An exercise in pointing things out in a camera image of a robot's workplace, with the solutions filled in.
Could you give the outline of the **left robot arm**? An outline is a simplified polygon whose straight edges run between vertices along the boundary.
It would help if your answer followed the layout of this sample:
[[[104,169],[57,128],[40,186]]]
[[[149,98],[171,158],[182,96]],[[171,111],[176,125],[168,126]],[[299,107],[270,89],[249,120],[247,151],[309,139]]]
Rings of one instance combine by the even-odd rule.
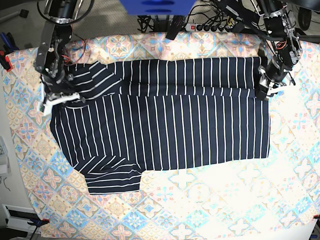
[[[287,5],[279,0],[258,0],[266,33],[259,33],[271,42],[274,55],[266,67],[259,66],[260,80],[255,89],[259,100],[269,100],[274,94],[285,87],[285,77],[293,70],[301,58],[302,48],[299,37],[290,20]]]

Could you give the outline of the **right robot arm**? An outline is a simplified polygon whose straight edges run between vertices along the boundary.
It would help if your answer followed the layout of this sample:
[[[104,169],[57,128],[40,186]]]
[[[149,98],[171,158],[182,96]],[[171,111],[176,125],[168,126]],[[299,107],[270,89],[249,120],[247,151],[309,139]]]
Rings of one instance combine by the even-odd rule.
[[[33,66],[40,74],[46,97],[64,97],[76,92],[72,85],[74,77],[67,71],[76,62],[68,56],[66,45],[73,36],[73,24],[84,19],[94,3],[91,0],[81,16],[78,16],[81,0],[47,0],[43,11],[37,6],[45,24]]]

